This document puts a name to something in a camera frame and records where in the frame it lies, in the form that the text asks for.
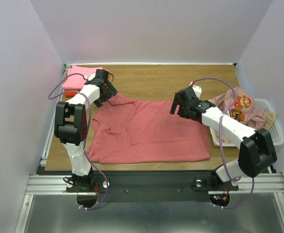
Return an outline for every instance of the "screw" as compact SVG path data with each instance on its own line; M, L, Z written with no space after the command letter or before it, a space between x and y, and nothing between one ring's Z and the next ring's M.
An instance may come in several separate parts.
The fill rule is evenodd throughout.
M202 186L202 181L201 180L196 180L196 186L200 188Z

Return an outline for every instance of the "wooden table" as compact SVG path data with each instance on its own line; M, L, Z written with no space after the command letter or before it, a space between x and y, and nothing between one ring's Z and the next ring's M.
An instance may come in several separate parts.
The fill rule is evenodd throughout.
M172 100L176 91L185 88L195 79L204 77L221 78L233 87L239 86L234 67L224 66L104 66L113 73L114 87L125 97L141 100ZM201 100L209 100L225 93L228 87L217 81L201 81L197 85L202 87ZM92 117L98 112L92 105ZM90 128L87 148L93 141L93 128ZM139 163L139 164L96 164L102 170L204 170L214 169L222 164L219 147L213 145L209 132L211 159L200 162L179 163ZM225 148L227 162L238 158L237 148ZM45 170L71 170L71 163L67 151L58 138L53 136Z

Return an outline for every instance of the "white enclosure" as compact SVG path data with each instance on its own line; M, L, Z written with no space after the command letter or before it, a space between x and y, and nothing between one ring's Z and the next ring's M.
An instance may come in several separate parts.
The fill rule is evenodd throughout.
M66 64L236 63L272 0L32 0Z
M0 1L0 233L16 226L63 64L109 62L238 63L284 131L284 0ZM284 145L278 159L284 172Z

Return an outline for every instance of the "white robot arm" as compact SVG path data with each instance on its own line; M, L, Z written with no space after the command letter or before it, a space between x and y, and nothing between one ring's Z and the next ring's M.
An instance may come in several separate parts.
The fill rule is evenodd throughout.
M55 111L54 135L58 137L67 150L72 164L72 184L78 183L78 187L90 190L93 186L92 167L84 155L85 140L88 133L85 96L89 103L95 103L97 107L102 102L114 96L117 91L108 81L109 72L97 69L95 74L87 77L81 91L66 102L58 102Z
M191 119L219 130L222 118L222 133L239 148L239 158L227 164L231 178L244 175L256 177L277 161L277 155L269 131L256 130L223 114L209 101L199 100L202 89L189 86L176 92L170 113ZM224 166L220 166L212 173L220 183L230 180Z

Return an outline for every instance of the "pink t-shirt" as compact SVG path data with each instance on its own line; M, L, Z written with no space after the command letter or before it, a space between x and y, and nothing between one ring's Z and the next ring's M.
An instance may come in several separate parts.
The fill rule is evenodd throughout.
M89 158L102 164L193 162L210 159L207 128L171 115L171 100L110 98L93 118Z

